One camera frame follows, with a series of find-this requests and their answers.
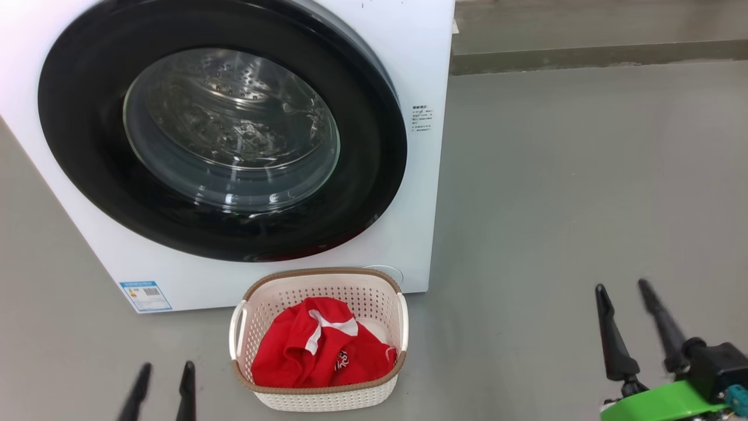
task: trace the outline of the printed logo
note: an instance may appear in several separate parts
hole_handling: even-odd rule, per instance
[[[340,353],[337,355],[337,361],[335,362],[335,371],[338,371],[347,365],[348,365],[348,354],[344,350],[341,349]]]

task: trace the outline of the basket handle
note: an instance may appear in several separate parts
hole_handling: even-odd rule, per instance
[[[242,300],[231,315],[231,323],[229,324],[229,355],[231,360],[236,360],[236,355],[242,349],[244,327],[247,324],[247,309],[244,307],[246,302],[247,300]],[[239,314],[242,315],[242,324],[239,326],[239,341],[236,341],[236,323],[239,321]]]
[[[405,302],[405,295],[402,292],[397,293],[399,298],[397,309],[400,312],[400,351],[408,350],[408,337],[410,336],[410,322],[408,321],[408,303]]]

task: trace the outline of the brown basket rim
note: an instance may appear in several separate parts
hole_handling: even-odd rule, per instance
[[[275,281],[278,279],[283,279],[283,278],[290,278],[292,276],[325,275],[325,274],[373,275],[373,276],[377,276],[380,279],[383,279],[384,281],[387,281],[387,283],[390,284],[392,289],[394,289],[397,294],[401,292],[399,285],[397,285],[397,282],[395,282],[395,280],[392,279],[391,276],[379,270],[365,269],[365,268],[359,268],[359,267],[319,267],[319,268],[314,268],[314,269],[286,270],[284,272],[273,273],[272,275],[265,276],[264,278],[255,282],[254,285],[252,285],[247,290],[247,293],[244,294],[244,301],[248,301],[249,298],[252,296],[252,294],[254,294],[254,292],[260,286],[265,285],[268,282]],[[233,362],[232,367],[233,367],[234,374],[239,379],[239,382],[241,382],[247,389],[255,393],[265,393],[265,394],[272,394],[272,395],[322,395],[326,393],[351,392],[354,390],[370,389],[372,387],[381,386],[382,384],[385,384],[388,381],[392,380],[392,378],[394,378],[398,374],[398,372],[402,368],[402,364],[405,362],[406,354],[407,354],[407,351],[400,351],[397,357],[397,363],[395,363],[395,366],[390,370],[390,372],[388,372],[382,378],[378,378],[372,381],[367,381],[366,383],[348,384],[345,386],[332,386],[332,387],[292,388],[292,387],[257,386],[256,384],[250,382],[246,377],[244,377],[244,374],[242,374],[242,370],[239,367],[238,360],[232,361]]]

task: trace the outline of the laundry basket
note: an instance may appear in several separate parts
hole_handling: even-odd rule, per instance
[[[270,324],[285,309],[307,297],[344,301],[359,323],[398,351],[387,375],[374,381],[336,387],[287,389],[257,386],[250,367]],[[266,276],[249,288],[231,316],[229,354],[239,381],[270,408],[325,412],[382,403],[395,388],[408,349],[408,306],[387,274],[371,269],[293,270]]]

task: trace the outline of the energy label sticker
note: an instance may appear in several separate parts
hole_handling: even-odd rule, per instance
[[[171,304],[166,300],[161,289],[153,281],[120,282],[130,301],[135,304],[139,312],[165,312],[171,310]]]

